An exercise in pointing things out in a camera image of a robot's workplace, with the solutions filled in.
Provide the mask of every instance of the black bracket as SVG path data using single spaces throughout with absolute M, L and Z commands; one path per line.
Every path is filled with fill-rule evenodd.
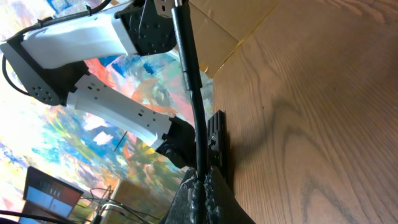
M 163 144 L 156 152 L 168 157 L 178 167 L 196 168 L 195 130 L 191 124 L 178 117 L 170 118 L 169 133 L 164 134 Z
M 135 1 L 116 17 L 121 18 L 139 55 L 165 53 L 177 44 L 172 19 L 157 13 L 154 0 Z
M 221 175 L 227 181 L 225 122 L 225 114 L 219 110 L 207 121 L 207 130 L 209 163 L 211 166 L 217 166 Z
M 90 74 L 86 64 L 73 62 L 54 69 L 42 68 L 21 45 L 23 35 L 15 35 L 2 46 L 7 60 L 30 96 L 47 105 L 66 106 L 68 94 L 75 92 L 75 83 Z

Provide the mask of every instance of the paint strokes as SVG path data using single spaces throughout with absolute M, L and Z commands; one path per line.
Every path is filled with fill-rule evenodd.
M 0 37 L 47 16 L 95 7 L 100 0 L 4 0 L 0 2 Z M 85 61 L 90 72 L 126 97 L 193 124 L 190 98 L 183 89 L 180 64 L 167 54 L 146 57 L 110 55 Z M 15 74 L 7 66 L 12 77 Z M 212 114 L 212 81 L 202 76 L 206 117 Z M 83 189 L 129 180 L 158 198 L 171 201 L 183 171 L 124 130 L 81 111 L 47 106 L 13 90 L 0 78 L 0 209 L 21 211 L 26 169 L 35 166 Z M 145 204 L 145 199 L 137 204 Z

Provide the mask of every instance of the black cable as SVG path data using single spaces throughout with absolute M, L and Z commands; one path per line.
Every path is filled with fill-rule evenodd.
M 93 191 L 92 191 L 92 190 L 105 190 L 105 192 L 104 192 L 104 194 L 103 194 L 103 196 L 102 196 L 101 198 L 94 198 L 94 195 L 93 195 Z M 107 189 L 100 188 L 100 187 L 92 188 L 92 189 L 90 189 L 91 198 L 84 198 L 84 197 L 81 197 L 81 198 L 80 198 L 80 199 L 87 199 L 87 200 L 89 200 L 89 201 L 90 201 L 90 204 L 87 205 L 86 207 L 85 207 L 85 206 L 82 206 L 82 205 L 79 205 L 79 204 L 76 204 L 76 205 L 78 205 L 79 207 L 82 207 L 82 208 L 88 208 L 88 207 L 94 202 L 94 200 L 102 200 L 103 197 L 105 196 L 105 194 L 106 194 L 108 191 L 109 191 L 108 198 L 110 198 L 110 195 L 113 193 L 113 190 L 111 189 L 111 186 L 109 186 Z
M 120 203 L 120 202 L 118 202 L 118 201 L 116 201 L 116 200 L 113 200 L 113 199 L 108 198 L 108 199 L 106 199 L 105 201 L 114 202 L 114 203 L 116 203 L 117 205 L 127 207 L 128 209 L 132 210 L 133 212 L 140 213 L 140 214 L 143 214 L 143 215 L 147 215 L 147 216 L 149 216 L 149 217 L 155 218 L 156 220 L 160 220 L 160 218 L 157 218 L 157 217 L 155 217 L 155 216 L 153 216 L 153 215 L 150 215 L 150 214 L 148 214 L 148 213 L 145 213 L 145 212 L 141 212 L 141 211 L 135 210 L 135 209 L 133 209 L 133 208 L 131 208 L 131 207 L 128 207 L 127 205 L 123 205 L 122 203 Z
M 56 19 L 50 19 L 50 20 L 43 21 L 43 22 L 38 22 L 38 23 L 36 23 L 36 24 L 34 24 L 34 25 L 30 26 L 30 27 L 26 27 L 26 28 L 20 30 L 19 32 L 17 32 L 14 35 L 14 37 L 18 36 L 18 35 L 25 34 L 25 33 L 29 32 L 29 31 L 32 31 L 32 30 L 37 30 L 37 29 L 41 29 L 43 27 L 47 27 L 47 26 L 51 26 L 51 25 L 54 25 L 54 24 L 58 24 L 60 22 L 66 22 L 66 21 L 69 21 L 69 20 L 72 20 L 72 19 L 78 19 L 78 18 L 81 18 L 81 17 L 84 17 L 84 16 L 91 16 L 91 15 L 96 14 L 97 12 L 100 12 L 101 10 L 103 10 L 111 1 L 112 0 L 104 0 L 101 4 L 99 4 L 94 9 L 90 8 L 87 11 L 78 12 L 78 13 L 70 14 L 70 15 L 67 15 L 67 16 L 59 17 L 59 18 L 56 18 Z
M 114 207 L 118 207 L 118 208 L 121 208 L 121 209 L 124 209 L 125 211 L 127 211 L 127 212 L 129 212 L 130 214 L 132 214 L 132 215 L 134 215 L 135 217 L 137 217 L 140 221 L 142 221 L 142 222 L 144 222 L 144 223 L 146 223 L 146 224 L 150 224 L 150 222 L 148 222 L 147 220 L 145 220 L 145 218 L 143 218 L 143 217 L 141 217 L 140 215 L 138 215 L 138 214 L 136 214 L 136 213 L 134 213 L 134 212 L 132 212 L 132 211 L 130 211 L 128 208 L 126 208 L 124 205 L 115 205 L 115 204 L 112 204 L 112 203 L 104 203 L 103 204 L 103 206 L 102 206 L 102 211 L 101 212 L 103 212 L 104 211 L 104 207 L 105 206 L 114 206 Z
M 188 4 L 174 7 L 172 9 L 172 18 L 175 39 L 178 45 L 178 52 L 180 53 L 183 80 L 185 81 L 186 89 L 190 91 L 197 141 L 197 172 L 200 188 L 198 191 L 198 202 L 195 205 L 197 207 L 197 212 L 194 213 L 193 219 L 195 223 L 202 223 L 206 216 L 206 194 L 203 184 L 208 175 L 209 169 L 208 143 L 205 110 L 200 93 L 202 83 L 199 71 L 198 54 L 195 48 L 192 22 L 188 7 Z
M 120 139 L 118 145 L 114 148 L 114 150 L 113 150 L 114 152 L 116 152 L 116 150 L 118 149 L 120 143 L 122 143 L 122 140 L 124 139 L 124 137 L 126 136 L 126 134 L 127 134 L 127 132 L 125 132 L 125 133 L 123 134 L 123 137 Z
M 100 200 L 99 203 L 98 203 L 98 208 L 100 207 L 99 205 L 102 204 L 102 200 L 104 199 L 104 197 L 105 197 L 105 195 L 106 195 L 106 193 L 107 193 L 108 191 L 109 191 L 108 198 L 111 198 L 112 186 L 109 185 L 109 186 L 105 189 L 105 192 L 104 192 L 104 194 L 102 195 L 101 200 Z
M 18 92 L 22 93 L 23 95 L 27 95 L 30 96 L 30 94 L 28 92 L 25 92 L 24 90 L 21 90 L 20 88 L 18 88 L 10 79 L 10 77 L 8 76 L 7 73 L 7 67 L 6 67 L 6 61 L 7 58 L 5 55 L 2 56 L 2 65 L 1 65 L 1 69 L 2 69 L 2 74 L 4 75 L 4 78 L 6 79 L 6 81 L 8 82 L 8 84 L 13 87 L 15 90 L 17 90 Z
M 129 220 L 132 220 L 132 221 L 135 221 L 135 222 L 138 222 L 138 223 L 142 223 L 142 222 L 140 222 L 139 220 L 136 220 L 136 219 L 133 219 L 133 218 L 128 217 L 126 214 L 124 214 L 123 212 L 121 212 L 121 211 L 119 211 L 119 210 L 117 210 L 117 209 L 114 209 L 114 208 L 107 208 L 107 209 L 104 209 L 104 211 L 107 211 L 107 210 L 112 210 L 112 211 L 118 212 L 121 216 L 124 216 L 124 217 L 126 217 L 127 219 L 129 219 Z
M 54 218 L 43 217 L 43 216 L 40 216 L 40 215 L 23 214 L 23 213 L 20 213 L 20 212 L 11 212 L 11 211 L 0 210 L 0 214 L 2 214 L 2 215 L 12 215 L 12 216 L 23 217 L 23 218 L 31 218 L 31 219 L 35 219 L 35 220 L 42 220 L 42 221 L 58 223 L 58 224 L 68 224 L 68 223 L 65 223 L 65 222 L 63 222 L 61 220 L 57 220 L 57 219 L 54 219 Z
M 77 216 L 75 216 L 75 217 L 80 219 L 80 220 L 82 220 L 82 221 L 84 221 L 84 222 L 92 222 L 92 220 L 88 220 L 87 218 L 77 217 Z

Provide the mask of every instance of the wood grain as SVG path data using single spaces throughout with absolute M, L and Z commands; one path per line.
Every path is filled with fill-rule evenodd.
M 398 223 L 397 40 L 395 24 L 281 0 L 215 75 L 256 223 Z
M 398 22 L 398 2 L 395 0 L 318 0 L 335 6 L 342 11 L 349 11 L 381 24 Z

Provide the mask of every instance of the electronic device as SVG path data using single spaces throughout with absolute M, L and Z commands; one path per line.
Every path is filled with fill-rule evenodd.
M 68 218 L 83 191 L 34 167 L 28 167 L 24 200 L 61 217 Z
M 60 220 L 65 223 L 70 223 L 69 220 L 66 218 L 60 217 L 58 215 L 55 215 L 51 212 L 46 211 L 45 209 L 41 208 L 40 206 L 37 206 L 36 204 L 26 201 L 24 205 L 24 209 L 22 210 L 23 214 L 28 214 L 28 215 L 38 215 L 41 217 L 47 217 L 47 218 L 53 218 L 56 220 Z M 20 217 L 18 220 L 18 223 L 20 224 L 47 224 L 48 222 L 43 221 L 43 220 L 34 220 L 31 218 L 26 218 L 26 217 Z

